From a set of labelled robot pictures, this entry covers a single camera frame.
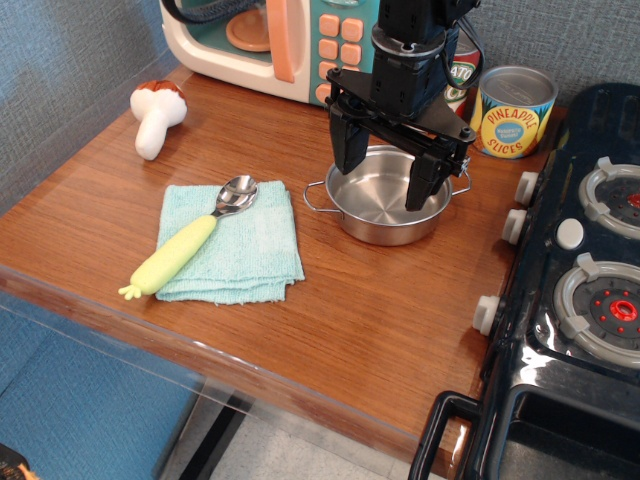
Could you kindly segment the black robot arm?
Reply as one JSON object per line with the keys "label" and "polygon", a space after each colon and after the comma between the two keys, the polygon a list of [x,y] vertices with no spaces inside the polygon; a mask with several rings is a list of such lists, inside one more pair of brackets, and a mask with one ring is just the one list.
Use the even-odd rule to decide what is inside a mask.
{"label": "black robot arm", "polygon": [[413,156],[405,207],[421,209],[451,175],[465,173],[475,131],[446,103],[446,87],[467,90],[451,74],[461,32],[484,49],[467,14],[476,1],[382,1],[372,28],[371,72],[334,68],[326,100],[334,164],[348,174],[366,157],[371,136]]}

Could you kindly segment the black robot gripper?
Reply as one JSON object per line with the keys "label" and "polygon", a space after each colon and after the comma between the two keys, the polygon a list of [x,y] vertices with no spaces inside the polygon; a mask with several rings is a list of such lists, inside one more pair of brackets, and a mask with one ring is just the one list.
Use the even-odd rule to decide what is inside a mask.
{"label": "black robot gripper", "polygon": [[326,98],[336,168],[344,175],[365,159],[369,137],[412,155],[405,208],[421,210],[451,175],[466,172],[472,129],[450,109],[444,90],[456,83],[451,67],[465,23],[434,25],[429,37],[404,40],[375,25],[373,71],[328,71]]}

